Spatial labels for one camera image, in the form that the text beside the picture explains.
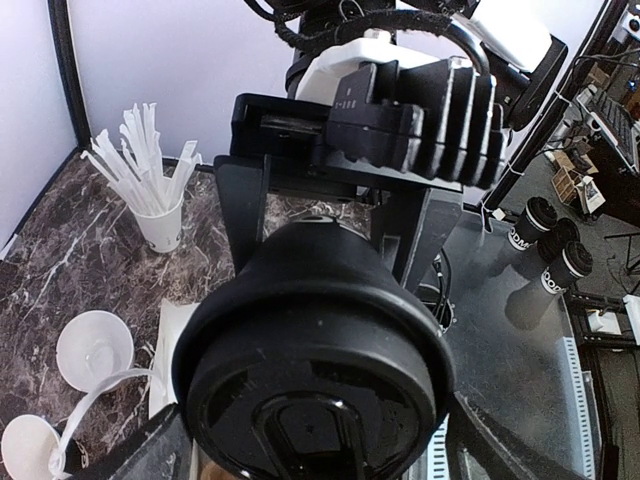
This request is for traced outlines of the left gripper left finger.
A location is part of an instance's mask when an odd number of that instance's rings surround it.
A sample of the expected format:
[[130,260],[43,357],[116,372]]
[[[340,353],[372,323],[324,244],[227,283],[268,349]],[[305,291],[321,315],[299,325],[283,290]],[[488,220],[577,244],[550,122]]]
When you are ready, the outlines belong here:
[[165,406],[109,454],[75,479],[191,479],[193,445],[179,406]]

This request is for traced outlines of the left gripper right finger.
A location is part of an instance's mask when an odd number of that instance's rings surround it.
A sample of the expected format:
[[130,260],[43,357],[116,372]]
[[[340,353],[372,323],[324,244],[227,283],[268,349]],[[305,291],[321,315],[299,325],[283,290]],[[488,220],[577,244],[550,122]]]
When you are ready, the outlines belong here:
[[460,393],[435,397],[434,426],[446,424],[444,457],[426,462],[449,479],[568,479],[570,470],[526,445]]

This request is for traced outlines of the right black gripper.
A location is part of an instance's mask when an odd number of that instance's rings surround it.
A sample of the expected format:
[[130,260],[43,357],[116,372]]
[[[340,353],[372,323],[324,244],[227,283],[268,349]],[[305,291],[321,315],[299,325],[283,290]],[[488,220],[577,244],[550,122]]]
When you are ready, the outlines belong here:
[[374,206],[371,239],[415,291],[466,187],[493,187],[509,133],[568,54],[520,1],[253,1],[295,52],[285,97],[235,101],[214,172],[233,265],[263,240],[269,194]]

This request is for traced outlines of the brown paper bag white handles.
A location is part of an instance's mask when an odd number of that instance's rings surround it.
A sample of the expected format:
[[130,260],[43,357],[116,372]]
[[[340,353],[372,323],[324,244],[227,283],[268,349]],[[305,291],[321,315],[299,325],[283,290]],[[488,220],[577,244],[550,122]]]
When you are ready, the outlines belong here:
[[126,380],[144,377],[150,389],[148,404],[150,415],[158,413],[161,408],[176,401],[171,380],[172,356],[180,334],[197,307],[196,303],[176,305],[166,298],[161,300],[157,342],[151,366],[137,368],[132,365],[128,370],[107,377],[91,391],[84,393],[67,418],[67,424],[61,434],[60,446],[51,454],[49,468],[54,475],[53,479],[67,479],[71,476],[71,473],[65,469],[70,461],[63,449],[70,445],[76,429],[99,396],[117,389]]

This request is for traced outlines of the stack of black paper cups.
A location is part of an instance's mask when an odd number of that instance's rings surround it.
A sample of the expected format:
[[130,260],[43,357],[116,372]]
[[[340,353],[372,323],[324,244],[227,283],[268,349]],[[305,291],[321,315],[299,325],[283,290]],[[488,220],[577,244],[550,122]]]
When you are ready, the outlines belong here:
[[49,460],[61,434],[43,418],[25,414],[9,422],[1,439],[5,469],[12,479],[53,479]]

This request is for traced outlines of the white cup holding straws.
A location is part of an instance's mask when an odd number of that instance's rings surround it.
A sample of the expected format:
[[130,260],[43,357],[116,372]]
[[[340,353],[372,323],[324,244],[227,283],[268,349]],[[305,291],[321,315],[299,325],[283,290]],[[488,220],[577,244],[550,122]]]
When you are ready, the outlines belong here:
[[181,196],[173,208],[156,216],[142,215],[129,208],[152,251],[166,254],[179,246],[182,239],[183,204],[184,196]]

